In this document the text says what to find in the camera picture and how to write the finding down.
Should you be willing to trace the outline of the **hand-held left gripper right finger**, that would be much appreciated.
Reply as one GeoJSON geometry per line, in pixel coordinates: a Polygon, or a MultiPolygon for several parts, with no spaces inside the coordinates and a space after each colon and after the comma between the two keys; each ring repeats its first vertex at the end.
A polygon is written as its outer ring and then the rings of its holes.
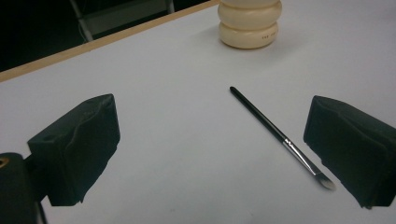
{"type": "Polygon", "coordinates": [[[347,103],[312,99],[304,141],[360,206],[396,197],[396,129],[347,103]]]}

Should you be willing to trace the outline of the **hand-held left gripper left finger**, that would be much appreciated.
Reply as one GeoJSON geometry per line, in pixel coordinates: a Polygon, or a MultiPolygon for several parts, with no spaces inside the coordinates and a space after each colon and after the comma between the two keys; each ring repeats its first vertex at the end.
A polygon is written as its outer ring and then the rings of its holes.
{"type": "Polygon", "coordinates": [[[82,202],[120,141],[115,98],[86,100],[28,141],[28,168],[38,200],[53,206],[82,202]]]}

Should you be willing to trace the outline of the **black makeup brush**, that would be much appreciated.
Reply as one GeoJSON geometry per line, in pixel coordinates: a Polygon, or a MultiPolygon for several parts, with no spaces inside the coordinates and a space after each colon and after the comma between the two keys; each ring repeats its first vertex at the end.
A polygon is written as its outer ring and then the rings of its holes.
{"type": "Polygon", "coordinates": [[[249,99],[236,87],[231,87],[232,95],[275,137],[315,180],[327,190],[336,190],[335,184],[305,154],[269,120],[249,99]]]}

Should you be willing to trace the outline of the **cream ribbed ceramic holder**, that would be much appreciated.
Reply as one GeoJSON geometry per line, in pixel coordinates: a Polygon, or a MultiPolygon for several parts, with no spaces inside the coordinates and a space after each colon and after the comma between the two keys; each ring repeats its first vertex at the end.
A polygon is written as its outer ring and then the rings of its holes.
{"type": "Polygon", "coordinates": [[[276,39],[281,13],[281,0],[220,0],[219,38],[238,49],[266,47],[276,39]]]}

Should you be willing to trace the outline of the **grey metal stand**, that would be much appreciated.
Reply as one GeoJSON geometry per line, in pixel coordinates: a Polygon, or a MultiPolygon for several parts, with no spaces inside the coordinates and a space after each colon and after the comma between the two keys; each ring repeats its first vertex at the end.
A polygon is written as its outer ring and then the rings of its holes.
{"type": "Polygon", "coordinates": [[[175,12],[173,0],[128,0],[126,3],[84,14],[77,0],[68,0],[76,13],[79,28],[85,41],[94,36],[121,27],[127,23],[166,11],[175,12]]]}

